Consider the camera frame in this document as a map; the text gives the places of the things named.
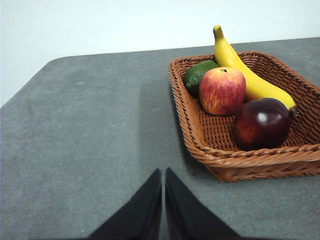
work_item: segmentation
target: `fruit basket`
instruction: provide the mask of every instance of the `fruit basket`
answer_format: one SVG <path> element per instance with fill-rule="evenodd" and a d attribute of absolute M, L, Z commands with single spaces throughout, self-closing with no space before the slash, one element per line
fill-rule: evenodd
<path fill-rule="evenodd" d="M 182 130 L 190 154 L 220 181 L 311 176 L 320 172 L 320 89 L 275 57 L 262 52 L 238 53 L 261 78 L 287 91 L 297 105 L 290 132 L 279 148 L 243 151 L 233 136 L 234 115 L 206 113 L 199 99 L 183 84 L 187 69 L 214 55 L 187 56 L 168 64 L 169 78 Z"/>

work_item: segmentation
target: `green lime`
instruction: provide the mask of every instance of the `green lime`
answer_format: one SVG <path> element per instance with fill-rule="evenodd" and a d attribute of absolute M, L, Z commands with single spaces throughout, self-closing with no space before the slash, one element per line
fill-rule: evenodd
<path fill-rule="evenodd" d="M 199 84 L 202 76 L 210 69 L 220 67 L 215 61 L 206 60 L 190 67 L 183 76 L 183 84 L 188 89 L 189 93 L 194 96 L 199 96 Z"/>

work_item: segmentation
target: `banana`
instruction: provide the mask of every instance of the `banana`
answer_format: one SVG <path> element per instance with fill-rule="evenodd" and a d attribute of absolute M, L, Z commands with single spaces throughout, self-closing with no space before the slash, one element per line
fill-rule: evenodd
<path fill-rule="evenodd" d="M 220 25 L 213 27 L 213 34 L 215 39 L 214 56 L 217 63 L 222 67 L 235 68 L 242 72 L 246 81 L 245 99 L 247 101 L 275 98 L 281 101 L 294 115 L 298 114 L 295 101 L 286 91 L 262 79 L 244 64 L 225 39 Z"/>

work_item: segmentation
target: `red apple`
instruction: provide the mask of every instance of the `red apple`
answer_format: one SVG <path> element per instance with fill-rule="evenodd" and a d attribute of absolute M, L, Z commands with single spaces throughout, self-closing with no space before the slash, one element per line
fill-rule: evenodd
<path fill-rule="evenodd" d="M 281 101 L 270 97 L 249 101 L 234 117 L 234 138 L 246 151 L 278 148 L 288 137 L 290 122 Z"/>
<path fill-rule="evenodd" d="M 246 79 L 242 72 L 231 67 L 216 67 L 207 71 L 199 85 L 203 109 L 213 115 L 232 115 L 243 104 Z"/>

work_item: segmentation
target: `gray tablecloth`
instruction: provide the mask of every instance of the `gray tablecloth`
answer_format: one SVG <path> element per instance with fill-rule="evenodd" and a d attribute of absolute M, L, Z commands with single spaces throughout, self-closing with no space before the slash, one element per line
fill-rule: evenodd
<path fill-rule="evenodd" d="M 320 38 L 233 46 L 273 55 L 320 86 Z M 187 152 L 168 63 L 212 53 L 204 46 L 48 62 L 1 108 L 1 240 L 86 237 L 167 167 L 241 236 L 318 239 L 320 176 L 224 183 Z M 159 236 L 169 237 L 165 212 Z"/>

